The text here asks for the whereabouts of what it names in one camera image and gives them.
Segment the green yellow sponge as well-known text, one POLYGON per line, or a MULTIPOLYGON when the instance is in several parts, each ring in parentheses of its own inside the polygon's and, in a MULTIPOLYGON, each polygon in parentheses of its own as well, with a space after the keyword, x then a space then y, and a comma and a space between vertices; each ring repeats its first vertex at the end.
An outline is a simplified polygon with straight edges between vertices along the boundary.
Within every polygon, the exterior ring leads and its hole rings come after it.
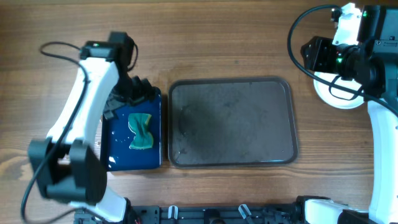
POLYGON ((145 150, 152 148, 154 137, 149 131, 149 121, 152 115, 147 113, 131 113, 128 116, 128 127, 134 138, 130 143, 130 149, 145 150))

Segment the white plate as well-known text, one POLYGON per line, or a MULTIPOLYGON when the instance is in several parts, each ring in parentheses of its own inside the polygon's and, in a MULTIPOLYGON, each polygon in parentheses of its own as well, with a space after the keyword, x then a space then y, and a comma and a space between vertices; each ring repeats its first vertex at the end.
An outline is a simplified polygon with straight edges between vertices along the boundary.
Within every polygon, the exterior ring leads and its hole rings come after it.
MULTIPOLYGON (((328 82, 332 82, 337 75, 331 74, 331 73, 322 73, 322 72, 315 72, 315 76, 322 78, 328 82)), ((352 90, 358 90, 361 85, 357 83, 356 81, 344 81, 341 78, 337 79, 335 84, 352 89, 352 90)), ((343 110, 350 110, 357 108, 361 106, 364 103, 363 97, 362 96, 357 96, 353 100, 349 100, 354 95, 352 93, 348 93, 346 91, 342 91, 336 88, 331 88, 329 92, 329 86, 323 83, 320 83, 317 80, 313 81, 313 85, 315 88, 315 91, 317 95, 328 105, 338 108, 338 109, 343 109, 343 110)))

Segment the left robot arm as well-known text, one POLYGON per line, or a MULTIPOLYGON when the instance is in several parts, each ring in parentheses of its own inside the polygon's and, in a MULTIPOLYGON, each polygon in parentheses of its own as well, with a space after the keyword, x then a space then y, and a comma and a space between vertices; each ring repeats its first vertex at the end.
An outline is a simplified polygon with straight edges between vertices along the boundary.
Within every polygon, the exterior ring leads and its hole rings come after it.
POLYGON ((111 171, 147 170, 162 163, 162 94, 130 77, 138 47, 125 32, 78 49, 78 73, 56 123, 34 139, 30 186, 42 198, 70 206, 76 223, 142 223, 131 201, 108 185, 111 171))

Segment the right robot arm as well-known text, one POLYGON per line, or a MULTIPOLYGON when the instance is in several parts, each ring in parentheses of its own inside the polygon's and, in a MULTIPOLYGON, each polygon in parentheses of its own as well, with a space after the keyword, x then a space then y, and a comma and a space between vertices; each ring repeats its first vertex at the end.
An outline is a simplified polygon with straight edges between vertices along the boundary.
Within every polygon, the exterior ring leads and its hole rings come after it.
POLYGON ((374 145, 374 180, 366 211, 328 198, 299 199, 304 223, 397 222, 397 8, 329 5, 333 39, 314 37, 295 66, 314 83, 361 97, 368 105, 374 145))

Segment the black water tray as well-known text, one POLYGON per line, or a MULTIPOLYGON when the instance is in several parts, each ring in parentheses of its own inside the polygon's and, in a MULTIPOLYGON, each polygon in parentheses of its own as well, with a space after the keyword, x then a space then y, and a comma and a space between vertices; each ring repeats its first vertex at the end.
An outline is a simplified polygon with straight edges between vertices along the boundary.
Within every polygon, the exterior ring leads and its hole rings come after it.
POLYGON ((155 88, 153 101, 145 101, 137 106, 123 106, 116 110, 115 119, 103 119, 101 128, 100 161, 108 171, 157 169, 162 165, 162 94, 155 88), (130 149, 134 138, 128 127, 131 113, 147 113, 152 117, 149 131, 154 137, 152 148, 130 149))

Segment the brown serving tray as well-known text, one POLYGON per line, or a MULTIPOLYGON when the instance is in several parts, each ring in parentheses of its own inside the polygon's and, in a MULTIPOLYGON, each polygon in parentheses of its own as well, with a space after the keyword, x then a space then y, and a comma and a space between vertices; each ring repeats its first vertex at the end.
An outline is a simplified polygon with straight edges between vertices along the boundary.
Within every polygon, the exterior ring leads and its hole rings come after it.
POLYGON ((179 169, 283 166, 298 156, 281 77, 179 80, 168 97, 168 157, 179 169))

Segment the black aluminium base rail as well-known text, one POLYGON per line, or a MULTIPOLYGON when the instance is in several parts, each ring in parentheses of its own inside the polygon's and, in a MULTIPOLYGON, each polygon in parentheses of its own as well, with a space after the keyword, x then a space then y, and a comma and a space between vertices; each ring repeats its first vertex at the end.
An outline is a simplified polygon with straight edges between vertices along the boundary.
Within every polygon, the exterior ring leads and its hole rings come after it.
POLYGON ((185 223, 304 223, 300 208, 295 203, 232 207, 134 207, 132 223, 185 224, 185 223))

